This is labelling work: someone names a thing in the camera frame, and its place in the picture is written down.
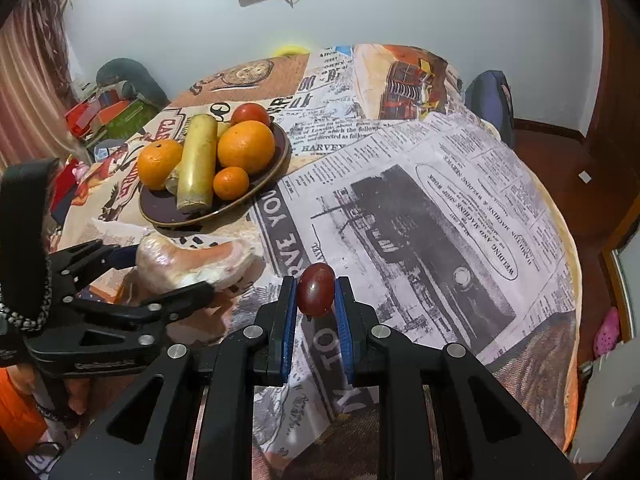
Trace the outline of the orange left on plate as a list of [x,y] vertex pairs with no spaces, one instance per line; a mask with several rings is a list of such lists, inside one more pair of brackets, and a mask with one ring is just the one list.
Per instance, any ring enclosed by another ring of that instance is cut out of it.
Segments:
[[182,145],[171,139],[154,141],[138,157],[138,176],[151,191],[161,191],[165,181],[182,159]]

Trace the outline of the grey plush toy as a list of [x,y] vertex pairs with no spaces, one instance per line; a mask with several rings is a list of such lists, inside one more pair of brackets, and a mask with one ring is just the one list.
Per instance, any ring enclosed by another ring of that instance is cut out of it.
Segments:
[[145,101],[158,108],[164,108],[169,103],[165,91],[150,72],[132,58],[113,58],[96,72],[96,84],[99,87],[105,88],[121,82],[132,96],[140,94]]

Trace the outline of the pink slipper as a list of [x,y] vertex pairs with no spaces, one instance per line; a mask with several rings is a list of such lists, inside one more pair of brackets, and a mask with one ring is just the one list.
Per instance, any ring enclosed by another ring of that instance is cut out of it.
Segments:
[[612,351],[620,339],[620,315],[616,307],[608,309],[593,338],[593,354],[596,359]]

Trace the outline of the large yellow-green banana piece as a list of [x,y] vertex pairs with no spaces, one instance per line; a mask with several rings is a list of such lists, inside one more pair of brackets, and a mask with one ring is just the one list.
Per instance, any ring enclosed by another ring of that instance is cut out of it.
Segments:
[[205,114],[193,116],[186,130],[179,168],[178,211],[190,214],[212,206],[216,151],[216,119]]

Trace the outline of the dark round plate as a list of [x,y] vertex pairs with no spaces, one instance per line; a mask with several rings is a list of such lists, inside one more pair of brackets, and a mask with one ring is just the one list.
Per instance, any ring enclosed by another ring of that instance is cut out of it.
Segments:
[[177,195],[167,190],[151,191],[144,186],[139,196],[142,217],[158,228],[182,229],[203,224],[247,203],[273,184],[291,157],[292,146],[286,132],[275,122],[271,123],[271,132],[274,152],[269,164],[254,176],[239,167],[218,168],[212,179],[212,202],[207,209],[182,210]]

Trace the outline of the blue chair back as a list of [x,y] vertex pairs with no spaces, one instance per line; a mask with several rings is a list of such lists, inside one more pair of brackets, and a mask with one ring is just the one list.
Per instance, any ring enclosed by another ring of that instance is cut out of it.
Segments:
[[465,106],[490,122],[509,148],[515,146],[512,93],[506,75],[501,70],[485,70],[476,76],[465,90]]

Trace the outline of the small mandarin orange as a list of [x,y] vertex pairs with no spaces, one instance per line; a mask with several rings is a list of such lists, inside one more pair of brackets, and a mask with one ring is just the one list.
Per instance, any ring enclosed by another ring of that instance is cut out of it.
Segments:
[[225,202],[233,202],[244,196],[250,188],[250,178],[241,167],[228,167],[216,173],[213,180],[215,195]]

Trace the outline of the small green banana piece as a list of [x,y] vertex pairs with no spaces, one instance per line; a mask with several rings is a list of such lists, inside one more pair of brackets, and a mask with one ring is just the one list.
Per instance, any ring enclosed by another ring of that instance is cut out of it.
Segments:
[[[217,124],[217,139],[220,139],[222,135],[231,127],[230,122],[218,122]],[[180,176],[180,165],[175,166],[170,175],[165,181],[166,190],[172,195],[177,194],[178,181]]]

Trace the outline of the yellow chair back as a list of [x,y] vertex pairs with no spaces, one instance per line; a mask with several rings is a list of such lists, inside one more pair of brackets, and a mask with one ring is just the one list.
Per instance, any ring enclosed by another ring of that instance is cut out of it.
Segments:
[[274,51],[273,56],[275,58],[282,58],[282,56],[292,56],[292,55],[308,55],[309,50],[307,48],[296,46],[295,44],[287,44],[286,46],[277,48]]

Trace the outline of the green and red boxes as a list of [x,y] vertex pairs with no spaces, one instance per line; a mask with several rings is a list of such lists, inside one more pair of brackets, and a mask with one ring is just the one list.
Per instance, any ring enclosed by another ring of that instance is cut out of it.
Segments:
[[71,108],[64,120],[72,136],[89,146],[103,139],[127,140],[159,111],[141,96],[122,99],[116,90],[106,90]]

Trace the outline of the striped curtain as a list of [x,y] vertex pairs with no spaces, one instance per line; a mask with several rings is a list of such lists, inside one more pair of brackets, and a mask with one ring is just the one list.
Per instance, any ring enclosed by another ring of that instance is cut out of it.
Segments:
[[1,25],[1,168],[33,159],[89,159],[68,130],[77,104],[63,0],[18,0]]

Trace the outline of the large orange on plate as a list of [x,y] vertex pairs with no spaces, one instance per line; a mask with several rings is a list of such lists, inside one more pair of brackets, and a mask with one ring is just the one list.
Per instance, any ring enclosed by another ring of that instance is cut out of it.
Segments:
[[239,122],[230,127],[217,144],[217,158],[221,166],[240,167],[250,176],[265,170],[275,151],[273,133],[257,120]]

